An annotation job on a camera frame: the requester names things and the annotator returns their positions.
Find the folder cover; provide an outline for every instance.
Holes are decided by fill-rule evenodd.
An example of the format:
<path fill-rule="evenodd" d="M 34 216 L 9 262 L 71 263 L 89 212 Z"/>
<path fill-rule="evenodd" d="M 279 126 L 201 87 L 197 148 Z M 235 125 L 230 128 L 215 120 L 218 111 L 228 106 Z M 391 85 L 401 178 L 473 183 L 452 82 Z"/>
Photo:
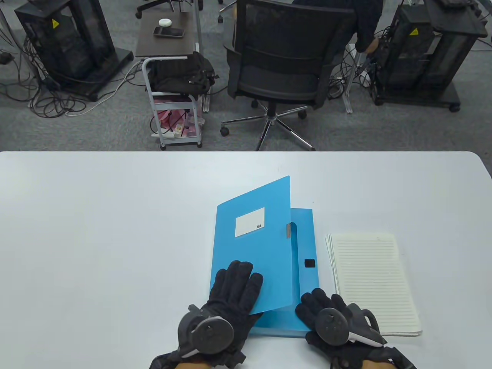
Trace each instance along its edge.
<path fill-rule="evenodd" d="M 217 207 L 212 285 L 234 260 L 249 261 L 263 275 L 252 314 L 292 304 L 290 177 L 284 177 Z"/>
<path fill-rule="evenodd" d="M 249 261 L 264 277 L 252 314 L 264 312 L 251 333 L 304 337 L 295 315 L 301 296 L 319 287 L 311 209 L 290 208 L 290 177 L 217 207 L 211 287 L 231 261 Z"/>

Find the mesh chair back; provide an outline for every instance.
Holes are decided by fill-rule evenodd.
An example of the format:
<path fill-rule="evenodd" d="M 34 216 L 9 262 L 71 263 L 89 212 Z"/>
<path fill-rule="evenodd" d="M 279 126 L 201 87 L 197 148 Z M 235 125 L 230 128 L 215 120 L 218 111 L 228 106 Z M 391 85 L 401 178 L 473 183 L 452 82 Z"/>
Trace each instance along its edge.
<path fill-rule="evenodd" d="M 238 0 L 235 49 L 242 64 L 286 74 L 321 74 L 354 27 L 353 9 Z"/>

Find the paper sheet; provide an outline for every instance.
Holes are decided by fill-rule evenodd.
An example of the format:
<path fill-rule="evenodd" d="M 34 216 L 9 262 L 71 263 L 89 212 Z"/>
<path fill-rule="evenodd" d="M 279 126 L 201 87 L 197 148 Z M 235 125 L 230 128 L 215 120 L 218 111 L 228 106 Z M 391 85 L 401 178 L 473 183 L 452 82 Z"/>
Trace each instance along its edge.
<path fill-rule="evenodd" d="M 382 334 L 422 332 L 396 239 L 391 234 L 333 234 L 326 244 L 337 292 L 375 315 Z"/>

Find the computer case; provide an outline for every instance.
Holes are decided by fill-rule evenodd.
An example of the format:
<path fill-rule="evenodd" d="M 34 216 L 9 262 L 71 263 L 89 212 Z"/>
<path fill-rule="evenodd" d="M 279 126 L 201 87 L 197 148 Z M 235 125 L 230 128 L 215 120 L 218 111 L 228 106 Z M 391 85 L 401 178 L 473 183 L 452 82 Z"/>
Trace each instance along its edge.
<path fill-rule="evenodd" d="M 470 7 L 449 10 L 435 0 L 400 5 L 375 55 L 371 97 L 384 101 L 449 107 L 460 100 L 452 84 L 485 26 Z"/>
<path fill-rule="evenodd" d="M 32 0 L 15 10 L 49 76 L 62 90 L 97 91 L 133 60 L 116 49 L 98 0 Z"/>

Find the white table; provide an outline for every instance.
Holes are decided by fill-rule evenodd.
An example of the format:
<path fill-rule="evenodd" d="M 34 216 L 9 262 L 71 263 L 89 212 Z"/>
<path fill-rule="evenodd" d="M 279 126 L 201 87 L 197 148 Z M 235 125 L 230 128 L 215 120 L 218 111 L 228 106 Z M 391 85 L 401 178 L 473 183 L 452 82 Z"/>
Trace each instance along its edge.
<path fill-rule="evenodd" d="M 285 175 L 323 236 L 396 235 L 424 333 L 417 369 L 488 364 L 492 181 L 471 153 L 0 153 L 0 368 L 145 369 L 205 302 L 216 206 Z M 196 198 L 199 190 L 201 197 Z M 251 338 L 244 368 L 328 363 Z"/>

